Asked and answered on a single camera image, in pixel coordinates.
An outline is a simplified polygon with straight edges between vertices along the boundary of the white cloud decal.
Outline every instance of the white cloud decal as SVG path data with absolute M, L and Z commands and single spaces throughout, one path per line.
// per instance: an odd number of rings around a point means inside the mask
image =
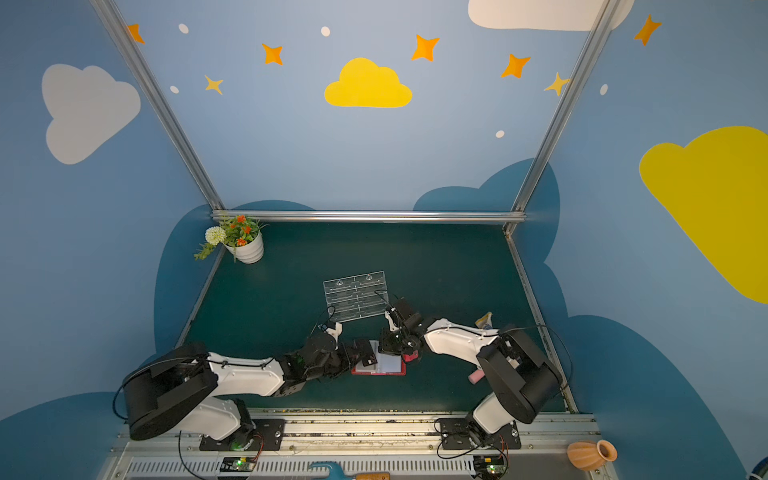
M 621 0 L 612 28 L 619 26 L 634 0 Z M 469 0 L 470 19 L 486 28 L 589 31 L 603 0 Z
M 136 118 L 136 89 L 90 66 L 51 65 L 43 74 L 43 101 L 53 117 L 45 140 L 56 160 L 72 165 L 94 153 Z

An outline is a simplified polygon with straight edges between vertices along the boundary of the orange clay pot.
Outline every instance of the orange clay pot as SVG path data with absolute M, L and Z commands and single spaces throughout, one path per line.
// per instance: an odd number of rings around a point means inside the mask
M 616 447 L 612 443 L 601 440 L 595 442 L 576 442 L 568 446 L 568 460 L 574 467 L 581 470 L 595 470 L 612 462 L 618 457 Z

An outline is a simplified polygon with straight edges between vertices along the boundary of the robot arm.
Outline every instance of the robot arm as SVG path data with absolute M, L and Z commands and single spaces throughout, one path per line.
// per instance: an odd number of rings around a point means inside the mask
M 424 320 L 403 299 L 386 315 L 389 327 L 379 339 L 382 353 L 402 355 L 407 362 L 418 357 L 425 343 L 434 353 L 483 370 L 493 393 L 467 418 L 477 445 L 486 445 L 513 419 L 533 422 L 559 390 L 557 369 L 519 329 L 480 330 L 446 319 Z M 261 360 L 209 353 L 202 343 L 175 349 L 123 382 L 131 438 L 150 439 L 175 428 L 203 433 L 230 449 L 247 445 L 255 425 L 245 404 L 216 396 L 286 396 L 309 380 L 350 370 L 364 348 L 340 343 L 341 332 L 340 323 L 328 323 L 313 331 L 301 349 Z
M 486 435 L 513 419 L 533 422 L 562 382 L 554 365 L 519 329 L 481 330 L 441 319 L 429 326 L 424 340 L 434 353 L 474 363 L 485 373 L 493 393 L 471 417 Z
M 202 343 L 175 349 L 123 381 L 131 438 L 151 439 L 179 429 L 204 433 L 233 448 L 246 445 L 253 422 L 244 403 L 216 396 L 285 396 L 308 380 L 345 372 L 356 362 L 357 351 L 338 343 L 341 331 L 340 323 L 321 326 L 296 352 L 261 360 L 209 353 Z

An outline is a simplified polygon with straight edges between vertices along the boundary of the blue tool handle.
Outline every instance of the blue tool handle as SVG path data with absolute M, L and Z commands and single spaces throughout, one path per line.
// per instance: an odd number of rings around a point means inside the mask
M 344 469 L 341 468 L 336 462 L 313 462 L 310 464 L 310 468 L 327 468 L 330 470 L 325 480 L 355 480 L 354 477 L 348 477 L 344 475 Z M 321 478 L 313 478 L 313 480 L 322 480 Z

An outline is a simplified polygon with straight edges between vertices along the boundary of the white flower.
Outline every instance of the white flower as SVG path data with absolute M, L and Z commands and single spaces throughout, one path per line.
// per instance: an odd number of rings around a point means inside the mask
M 218 245 L 225 238 L 227 238 L 227 234 L 224 233 L 224 229 L 221 227 L 211 227 L 205 230 L 205 241 L 211 245 Z

